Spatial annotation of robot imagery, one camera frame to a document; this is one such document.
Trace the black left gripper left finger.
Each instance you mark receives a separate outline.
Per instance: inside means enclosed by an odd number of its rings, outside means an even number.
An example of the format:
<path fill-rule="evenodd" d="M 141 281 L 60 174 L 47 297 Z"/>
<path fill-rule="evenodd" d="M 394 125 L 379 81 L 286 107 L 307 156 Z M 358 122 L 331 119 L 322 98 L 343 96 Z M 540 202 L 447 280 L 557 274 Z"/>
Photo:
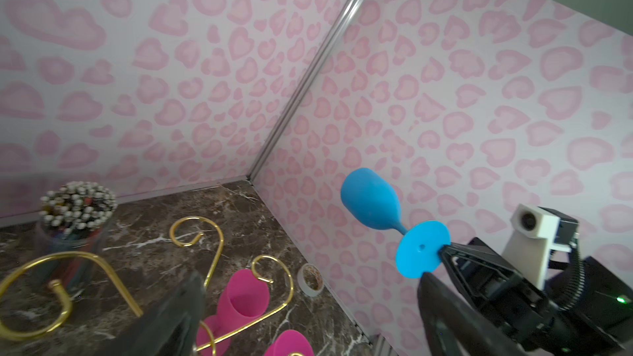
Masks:
<path fill-rule="evenodd" d="M 204 313 L 204 280 L 192 273 L 97 355 L 191 355 Z"/>

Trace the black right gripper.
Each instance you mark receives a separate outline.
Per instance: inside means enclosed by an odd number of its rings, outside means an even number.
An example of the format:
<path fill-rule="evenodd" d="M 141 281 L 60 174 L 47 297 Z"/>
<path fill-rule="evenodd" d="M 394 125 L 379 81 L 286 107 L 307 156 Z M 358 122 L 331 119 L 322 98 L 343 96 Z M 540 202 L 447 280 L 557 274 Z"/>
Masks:
<path fill-rule="evenodd" d="M 552 301 L 571 268 L 547 280 L 543 293 L 527 281 L 514 285 L 514 267 L 488 246 L 452 243 L 438 256 L 458 292 L 525 350 L 623 350 L 623 282 L 595 258 L 584 260 L 580 301 L 561 311 Z"/>

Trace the pink wine glass back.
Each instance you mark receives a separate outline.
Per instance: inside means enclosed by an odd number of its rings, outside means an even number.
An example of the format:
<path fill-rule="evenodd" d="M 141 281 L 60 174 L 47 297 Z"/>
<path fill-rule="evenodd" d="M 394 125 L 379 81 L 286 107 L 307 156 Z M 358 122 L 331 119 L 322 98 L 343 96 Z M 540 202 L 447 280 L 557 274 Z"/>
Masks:
<path fill-rule="evenodd" d="M 265 351 L 264 356 L 288 355 L 313 356 L 314 351 L 303 334 L 295 330 L 288 330 L 279 335 Z"/>

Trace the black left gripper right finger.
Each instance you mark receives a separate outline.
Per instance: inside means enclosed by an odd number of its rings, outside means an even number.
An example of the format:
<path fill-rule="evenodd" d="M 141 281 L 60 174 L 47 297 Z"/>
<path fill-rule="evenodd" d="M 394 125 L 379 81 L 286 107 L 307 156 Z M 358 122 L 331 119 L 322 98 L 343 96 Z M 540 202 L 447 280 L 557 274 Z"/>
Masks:
<path fill-rule="evenodd" d="M 433 355 L 523 355 L 524 351 L 443 282 L 425 273 L 417 289 L 425 337 Z"/>

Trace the pink wine glass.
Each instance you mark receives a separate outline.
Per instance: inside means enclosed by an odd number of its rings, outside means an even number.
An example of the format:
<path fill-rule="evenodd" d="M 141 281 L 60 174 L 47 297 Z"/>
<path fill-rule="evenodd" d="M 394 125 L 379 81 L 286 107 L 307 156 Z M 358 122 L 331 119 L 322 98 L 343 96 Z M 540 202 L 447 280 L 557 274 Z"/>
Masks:
<path fill-rule="evenodd" d="M 251 270 L 239 270 L 222 291 L 216 313 L 204 319 L 215 339 L 255 321 L 270 303 L 269 282 L 259 280 Z"/>
<path fill-rule="evenodd" d="M 288 330 L 279 335 L 265 351 L 264 356 L 288 355 L 313 356 L 314 351 L 303 334 L 295 330 Z"/>

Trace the blue wine glass front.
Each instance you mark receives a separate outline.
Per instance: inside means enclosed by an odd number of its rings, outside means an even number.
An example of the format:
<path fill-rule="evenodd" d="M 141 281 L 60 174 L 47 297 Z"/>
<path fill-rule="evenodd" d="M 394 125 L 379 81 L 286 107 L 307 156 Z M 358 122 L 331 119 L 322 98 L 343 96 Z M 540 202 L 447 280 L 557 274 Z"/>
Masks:
<path fill-rule="evenodd" d="M 375 171 L 359 168 L 346 176 L 341 186 L 341 202 L 365 227 L 402 234 L 395 257 L 402 276 L 418 279 L 440 266 L 440 250 L 451 243 L 447 226 L 431 220 L 405 228 L 397 192 Z"/>

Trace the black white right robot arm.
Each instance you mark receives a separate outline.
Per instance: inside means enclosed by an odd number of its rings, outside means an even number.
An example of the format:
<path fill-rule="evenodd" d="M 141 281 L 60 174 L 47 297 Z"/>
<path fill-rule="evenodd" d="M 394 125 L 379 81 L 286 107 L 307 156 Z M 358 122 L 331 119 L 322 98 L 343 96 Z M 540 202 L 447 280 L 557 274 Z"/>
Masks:
<path fill-rule="evenodd" d="M 632 290 L 593 257 L 573 248 L 544 289 L 475 237 L 442 247 L 453 285 L 496 329 L 527 351 L 553 355 L 631 354 Z"/>

